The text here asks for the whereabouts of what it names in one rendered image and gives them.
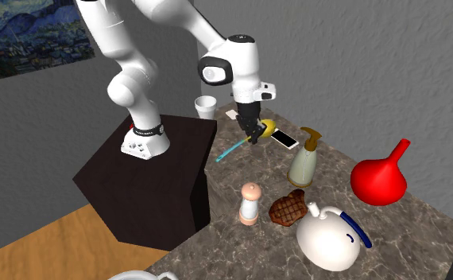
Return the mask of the pale green pump bottle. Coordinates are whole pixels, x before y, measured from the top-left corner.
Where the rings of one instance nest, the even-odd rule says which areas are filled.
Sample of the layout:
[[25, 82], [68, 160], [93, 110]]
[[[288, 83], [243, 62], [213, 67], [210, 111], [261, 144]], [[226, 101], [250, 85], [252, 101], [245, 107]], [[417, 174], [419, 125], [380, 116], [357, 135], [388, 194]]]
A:
[[301, 127], [301, 130], [309, 133], [310, 138], [293, 158], [287, 178], [292, 185], [305, 188], [312, 184], [317, 164], [316, 148], [322, 135], [309, 127]]

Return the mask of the dark brown robot stand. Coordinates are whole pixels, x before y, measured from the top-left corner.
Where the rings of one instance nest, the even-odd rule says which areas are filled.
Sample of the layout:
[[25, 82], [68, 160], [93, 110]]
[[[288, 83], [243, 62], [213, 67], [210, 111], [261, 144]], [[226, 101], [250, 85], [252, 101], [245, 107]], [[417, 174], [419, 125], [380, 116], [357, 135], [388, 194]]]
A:
[[149, 160], [122, 153], [126, 118], [73, 181], [118, 241], [171, 251], [210, 223], [204, 167], [217, 123], [161, 119], [171, 141], [165, 153]]

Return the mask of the white mug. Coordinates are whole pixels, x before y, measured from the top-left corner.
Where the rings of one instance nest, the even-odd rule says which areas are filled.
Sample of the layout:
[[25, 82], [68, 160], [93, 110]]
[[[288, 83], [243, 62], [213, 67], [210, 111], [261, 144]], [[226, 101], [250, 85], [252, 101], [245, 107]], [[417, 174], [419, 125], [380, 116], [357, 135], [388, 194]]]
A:
[[165, 278], [168, 280], [179, 280], [178, 277], [170, 271], [154, 275], [143, 270], [129, 270], [122, 272], [120, 274], [116, 274], [108, 280], [164, 280]]

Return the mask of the turquoise and yellow brush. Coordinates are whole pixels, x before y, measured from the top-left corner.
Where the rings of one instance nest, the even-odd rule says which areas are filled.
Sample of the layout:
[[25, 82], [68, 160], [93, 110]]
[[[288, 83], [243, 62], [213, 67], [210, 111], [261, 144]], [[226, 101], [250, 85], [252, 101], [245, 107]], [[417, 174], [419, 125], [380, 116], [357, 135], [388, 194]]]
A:
[[223, 158], [225, 158], [225, 156], [227, 156], [230, 152], [232, 152], [233, 150], [237, 149], [241, 144], [243, 144], [244, 142], [248, 142], [249, 140], [251, 139], [251, 137], [247, 137], [247, 138], [244, 138], [243, 140], [235, 143], [231, 148], [225, 150], [224, 152], [222, 152], [216, 159], [215, 159], [215, 162], [220, 162]]

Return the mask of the pink and white pepper mill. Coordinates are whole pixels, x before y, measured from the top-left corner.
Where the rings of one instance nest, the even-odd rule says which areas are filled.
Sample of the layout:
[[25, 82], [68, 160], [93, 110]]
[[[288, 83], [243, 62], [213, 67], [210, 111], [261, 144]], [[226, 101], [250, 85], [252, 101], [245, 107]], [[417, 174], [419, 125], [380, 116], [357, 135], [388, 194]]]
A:
[[253, 182], [242, 186], [242, 203], [239, 209], [239, 220], [242, 224], [252, 226], [258, 218], [258, 200], [261, 197], [261, 187]]

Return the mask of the white paper cup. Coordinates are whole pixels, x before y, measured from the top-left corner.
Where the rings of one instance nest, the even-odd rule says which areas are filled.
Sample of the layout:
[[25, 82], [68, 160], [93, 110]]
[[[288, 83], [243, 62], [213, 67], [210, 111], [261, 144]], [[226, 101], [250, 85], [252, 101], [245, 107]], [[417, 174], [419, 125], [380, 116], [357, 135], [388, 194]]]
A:
[[217, 99], [210, 95], [201, 95], [195, 99], [195, 108], [201, 119], [212, 120], [215, 117]]

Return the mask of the white smartphone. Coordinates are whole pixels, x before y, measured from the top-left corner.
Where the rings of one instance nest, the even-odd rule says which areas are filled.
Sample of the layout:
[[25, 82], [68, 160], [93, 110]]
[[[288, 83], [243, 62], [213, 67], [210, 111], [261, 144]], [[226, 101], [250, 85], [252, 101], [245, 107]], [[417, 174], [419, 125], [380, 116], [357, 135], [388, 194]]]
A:
[[272, 134], [271, 138], [279, 142], [281, 145], [283, 145], [285, 148], [288, 150], [291, 150], [295, 146], [299, 144], [297, 140], [283, 132], [282, 130], [276, 129]]

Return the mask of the blue landscape wall painting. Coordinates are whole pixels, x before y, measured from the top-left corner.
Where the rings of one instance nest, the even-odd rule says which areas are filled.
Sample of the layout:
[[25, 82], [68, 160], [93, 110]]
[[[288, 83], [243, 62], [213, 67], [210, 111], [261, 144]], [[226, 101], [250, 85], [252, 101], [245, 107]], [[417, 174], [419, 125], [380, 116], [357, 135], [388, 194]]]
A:
[[74, 0], [0, 0], [0, 79], [94, 56]]

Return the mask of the brown grilled steak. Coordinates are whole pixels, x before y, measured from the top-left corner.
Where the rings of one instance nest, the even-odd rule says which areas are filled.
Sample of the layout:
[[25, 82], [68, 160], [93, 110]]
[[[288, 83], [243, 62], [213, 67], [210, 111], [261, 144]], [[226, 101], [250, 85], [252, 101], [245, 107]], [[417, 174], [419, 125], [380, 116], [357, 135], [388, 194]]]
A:
[[290, 227], [298, 219], [303, 218], [308, 213], [304, 194], [302, 189], [295, 189], [287, 196], [275, 200], [269, 209], [270, 219], [275, 224]]

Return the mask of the red round vase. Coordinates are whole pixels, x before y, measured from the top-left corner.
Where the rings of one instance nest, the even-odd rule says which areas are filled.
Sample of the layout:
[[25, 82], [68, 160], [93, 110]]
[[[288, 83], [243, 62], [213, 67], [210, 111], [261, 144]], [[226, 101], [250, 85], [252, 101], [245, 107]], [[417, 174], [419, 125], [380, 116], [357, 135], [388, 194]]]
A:
[[350, 186], [358, 199], [373, 206], [386, 206], [403, 197], [407, 181], [398, 161], [410, 143], [402, 138], [388, 157], [363, 160], [353, 168]]

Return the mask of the yellow lemon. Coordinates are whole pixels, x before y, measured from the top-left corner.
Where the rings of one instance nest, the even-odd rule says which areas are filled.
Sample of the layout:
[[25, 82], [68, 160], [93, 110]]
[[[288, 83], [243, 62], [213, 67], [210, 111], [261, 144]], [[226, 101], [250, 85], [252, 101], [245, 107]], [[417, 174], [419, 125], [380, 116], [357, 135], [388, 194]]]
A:
[[269, 138], [276, 130], [276, 123], [272, 119], [262, 119], [261, 124], [265, 126], [265, 130], [260, 135], [261, 138]]

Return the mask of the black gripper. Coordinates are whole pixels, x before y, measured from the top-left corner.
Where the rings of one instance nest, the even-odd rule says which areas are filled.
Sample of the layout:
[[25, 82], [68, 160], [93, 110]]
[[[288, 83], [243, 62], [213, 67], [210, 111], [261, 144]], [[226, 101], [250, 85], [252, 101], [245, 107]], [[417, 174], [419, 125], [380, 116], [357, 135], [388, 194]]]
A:
[[253, 145], [265, 132], [265, 124], [259, 119], [261, 104], [258, 101], [252, 103], [237, 103], [238, 115], [236, 119], [241, 129], [250, 137], [249, 142]]

